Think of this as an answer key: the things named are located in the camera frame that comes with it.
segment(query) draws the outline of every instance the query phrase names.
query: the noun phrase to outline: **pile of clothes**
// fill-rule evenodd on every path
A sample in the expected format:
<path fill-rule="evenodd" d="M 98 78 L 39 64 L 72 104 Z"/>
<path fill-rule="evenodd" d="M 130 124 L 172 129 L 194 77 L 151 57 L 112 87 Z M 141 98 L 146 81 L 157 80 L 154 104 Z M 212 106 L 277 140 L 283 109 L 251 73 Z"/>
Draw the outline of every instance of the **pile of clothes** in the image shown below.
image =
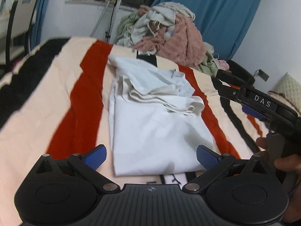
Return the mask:
<path fill-rule="evenodd" d="M 194 20 L 195 14 L 180 3 L 141 5 L 121 19 L 117 44 L 216 76 L 219 61 L 213 58 L 213 46 L 203 42 Z"/>

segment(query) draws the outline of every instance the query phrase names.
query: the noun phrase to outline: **pink cloth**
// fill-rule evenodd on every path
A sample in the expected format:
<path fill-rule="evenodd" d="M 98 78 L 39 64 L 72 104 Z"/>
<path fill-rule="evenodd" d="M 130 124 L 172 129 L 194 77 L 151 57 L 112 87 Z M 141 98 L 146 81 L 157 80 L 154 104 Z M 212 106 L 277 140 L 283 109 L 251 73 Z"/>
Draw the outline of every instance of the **pink cloth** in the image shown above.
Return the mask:
<path fill-rule="evenodd" d="M 139 10 L 141 14 L 144 11 L 147 11 L 145 6 Z M 166 30 L 165 26 L 161 26 L 156 37 L 145 36 L 132 47 L 143 52 L 156 49 L 158 56 L 198 69 L 198 64 L 203 61 L 207 49 L 195 24 L 189 18 L 177 13 L 176 26 L 169 40 L 164 39 Z"/>
<path fill-rule="evenodd" d="M 230 66 L 225 60 L 218 60 L 219 61 L 219 67 L 223 70 L 228 70 L 230 69 Z"/>

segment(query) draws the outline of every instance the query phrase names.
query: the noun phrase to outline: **metal screw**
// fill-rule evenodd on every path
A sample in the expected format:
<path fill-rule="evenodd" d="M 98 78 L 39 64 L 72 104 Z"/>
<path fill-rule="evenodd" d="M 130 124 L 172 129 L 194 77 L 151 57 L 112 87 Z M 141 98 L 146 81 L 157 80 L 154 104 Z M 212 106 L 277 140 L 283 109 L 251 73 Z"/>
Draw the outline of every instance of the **metal screw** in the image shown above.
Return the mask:
<path fill-rule="evenodd" d="M 196 183 L 188 183 L 185 185 L 185 188 L 189 191 L 197 191 L 200 189 L 200 186 Z"/>
<path fill-rule="evenodd" d="M 115 183 L 106 183 L 104 186 L 103 186 L 103 189 L 106 190 L 106 191 L 114 191 L 118 188 L 118 185 L 115 184 Z"/>

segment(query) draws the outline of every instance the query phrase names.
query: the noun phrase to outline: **chair seat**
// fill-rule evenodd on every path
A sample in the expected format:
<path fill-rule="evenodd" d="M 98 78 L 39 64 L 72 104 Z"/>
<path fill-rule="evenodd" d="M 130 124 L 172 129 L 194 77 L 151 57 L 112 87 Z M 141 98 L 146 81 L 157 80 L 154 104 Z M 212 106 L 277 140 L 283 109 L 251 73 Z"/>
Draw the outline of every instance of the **chair seat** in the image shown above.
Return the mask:
<path fill-rule="evenodd" d="M 25 52 L 24 46 L 12 46 L 9 49 L 10 54 L 10 60 L 14 60 L 18 56 L 20 56 L 22 53 Z M 5 61 L 5 50 L 0 52 L 0 65 L 6 65 Z"/>

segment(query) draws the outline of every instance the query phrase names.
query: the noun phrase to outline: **striped blanket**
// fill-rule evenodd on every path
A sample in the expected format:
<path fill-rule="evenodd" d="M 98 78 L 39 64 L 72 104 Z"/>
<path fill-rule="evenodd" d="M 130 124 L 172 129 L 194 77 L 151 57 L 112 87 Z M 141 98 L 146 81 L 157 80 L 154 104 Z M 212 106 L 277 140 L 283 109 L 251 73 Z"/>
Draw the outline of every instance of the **striped blanket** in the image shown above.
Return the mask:
<path fill-rule="evenodd" d="M 52 39 L 38 46 L 0 81 L 0 225 L 21 220 L 14 194 L 38 158 L 85 153 L 98 144 L 107 160 L 98 172 L 118 183 L 178 183 L 199 173 L 115 177 L 109 148 L 108 101 L 115 69 L 107 57 L 136 58 L 136 51 L 93 38 Z M 221 153 L 248 159 L 258 151 L 257 137 L 267 129 L 241 105 L 220 98 L 218 81 L 196 70 L 157 57 L 160 69 L 182 71 L 205 104 L 202 118 Z"/>

